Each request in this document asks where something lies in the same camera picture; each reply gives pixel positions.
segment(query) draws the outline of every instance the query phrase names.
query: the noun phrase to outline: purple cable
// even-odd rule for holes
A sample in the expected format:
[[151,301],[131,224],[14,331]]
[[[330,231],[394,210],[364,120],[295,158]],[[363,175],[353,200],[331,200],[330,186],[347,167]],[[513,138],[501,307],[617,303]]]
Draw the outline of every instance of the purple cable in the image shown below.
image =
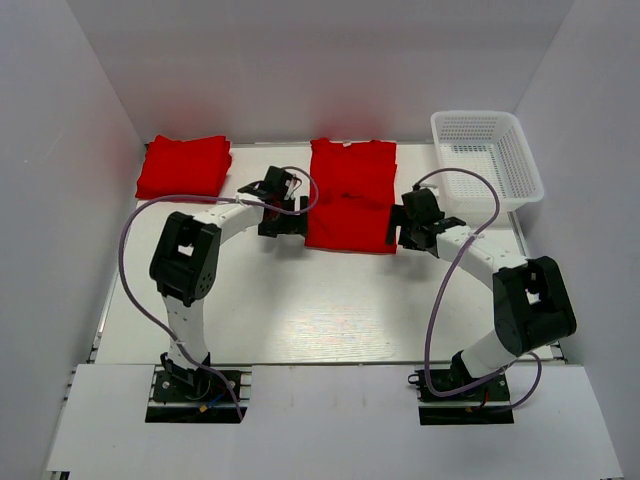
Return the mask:
[[205,196],[205,195],[165,195],[165,196],[162,196],[162,197],[154,198],[153,200],[149,200],[144,205],[140,205],[138,208],[136,208],[131,213],[131,215],[129,215],[129,218],[127,218],[127,220],[124,222],[124,226],[122,227],[122,233],[120,234],[120,240],[118,242],[118,273],[120,274],[120,281],[122,282],[122,288],[124,289],[124,293],[127,295],[127,298],[129,298],[131,303],[140,311],[140,313],[142,313],[145,317],[147,317],[149,320],[151,320],[153,323],[155,323],[158,327],[160,327],[162,330],[164,330],[165,333],[167,335],[169,335],[169,337],[171,337],[171,339],[174,342],[176,342],[176,346],[180,350],[180,353],[182,353],[182,355],[184,356],[184,358],[187,359],[188,362],[192,363],[194,366],[196,366],[198,368],[206,370],[207,372],[213,373],[214,375],[216,375],[218,378],[220,378],[224,382],[225,387],[227,388],[227,390],[229,390],[229,393],[231,394],[231,399],[233,400],[233,404],[236,407],[236,411],[238,412],[238,417],[240,418],[240,421],[242,421],[243,415],[242,415],[242,410],[240,408],[240,404],[238,403],[238,397],[236,397],[236,394],[233,391],[233,388],[231,387],[231,385],[229,384],[229,382],[227,381],[225,376],[220,371],[216,370],[215,368],[210,367],[208,365],[204,365],[204,364],[196,361],[189,354],[189,352],[187,352],[187,350],[182,346],[182,344],[179,341],[178,336],[173,332],[173,330],[171,330],[168,326],[166,326],[164,323],[162,323],[161,320],[156,318],[155,315],[153,315],[149,310],[147,310],[138,301],[138,299],[135,297],[135,295],[131,291],[131,287],[129,286],[129,282],[128,282],[127,276],[125,274],[125,269],[124,269],[124,249],[125,249],[125,244],[126,244],[126,241],[127,241],[127,235],[129,234],[129,230],[131,229],[131,225],[133,224],[133,221],[136,219],[136,217],[138,215],[140,215],[140,213],[142,213],[143,210],[146,210],[151,205],[154,205],[154,204],[160,203],[160,202],[169,202],[169,201],[203,202],[203,201],[205,201],[205,202],[242,203],[244,205],[254,205],[254,206],[257,206],[257,207],[263,207],[263,208],[266,208],[267,210],[273,210],[274,212],[282,213],[284,215],[300,215],[302,213],[308,212],[313,207],[315,207],[316,204],[318,203],[318,198],[319,198],[318,185],[316,184],[315,180],[313,178],[311,178],[311,175],[309,175],[307,172],[305,172],[301,168],[293,167],[293,166],[287,166],[287,167],[282,167],[282,168],[284,170],[295,170],[297,172],[300,172],[305,177],[307,177],[309,179],[309,184],[310,184],[309,187],[310,187],[310,189],[313,188],[313,190],[315,191],[316,194],[315,194],[315,198],[314,198],[313,202],[311,202],[311,204],[309,204],[306,208],[303,208],[301,210],[289,211],[289,210],[284,210],[284,209],[279,208],[279,207],[274,207],[273,205],[268,205],[266,203],[259,202],[257,200],[242,200],[242,201],[239,201],[236,198],[209,197],[209,196]]
[[[440,288],[438,289],[438,294],[436,295],[436,299],[433,302],[433,308],[431,309],[431,315],[429,316],[429,323],[427,324],[427,335],[426,335],[425,344],[424,344],[424,369],[425,369],[425,382],[427,384],[427,388],[429,389],[429,392],[431,392],[433,396],[440,397],[440,398],[452,397],[454,395],[458,395],[460,393],[464,393],[468,390],[476,388],[482,385],[483,383],[487,382],[488,380],[491,380],[492,378],[497,377],[500,373],[502,373],[505,370],[505,368],[496,370],[495,372],[490,373],[489,375],[485,375],[484,377],[481,377],[463,387],[454,388],[453,390],[448,390],[446,392],[440,392],[436,390],[431,380],[431,369],[429,367],[429,358],[431,357],[431,340],[433,338],[433,329],[435,327],[436,317],[438,315],[438,310],[440,309],[440,304],[442,303],[442,297],[444,296],[444,292],[447,288],[447,285],[449,284],[449,281],[451,280],[451,276],[453,275],[453,272],[462,261],[462,257],[464,256],[464,254],[467,252],[467,250],[469,250],[469,248],[471,247],[471,245],[473,244],[477,236],[480,235],[482,232],[484,232],[496,220],[496,218],[498,218],[498,215],[500,214],[500,198],[498,197],[498,192],[496,192],[496,189],[493,187],[493,185],[491,185],[491,183],[489,183],[484,177],[482,177],[481,175],[475,172],[472,172],[471,170],[466,170],[464,168],[456,168],[456,167],[439,168],[422,177],[420,180],[418,180],[415,183],[415,185],[420,185],[426,179],[434,175],[437,175],[438,173],[443,173],[443,172],[464,173],[467,175],[471,175],[472,177],[475,177],[478,180],[480,180],[482,183],[486,185],[486,187],[491,192],[491,195],[493,196],[493,200],[495,201],[496,208],[495,208],[495,211],[493,212],[493,215],[491,215],[491,218],[489,218],[489,220],[487,220],[485,223],[480,225],[475,230],[475,232],[473,232],[473,235],[470,235],[469,238],[462,245],[462,247],[460,247],[460,251],[458,251],[458,254],[451,262],[451,265],[449,265],[449,269],[447,270],[447,273],[445,274],[442,280],[442,283],[440,284]],[[534,390],[538,387],[538,383],[540,382],[540,376],[542,375],[542,363],[540,361],[540,357],[538,357],[535,353],[529,352],[529,354],[533,356],[536,359],[536,362],[538,363],[538,375],[533,384],[533,387],[522,399],[520,399],[515,404],[509,406],[508,408],[502,409],[501,411],[510,410],[521,405],[533,394]]]

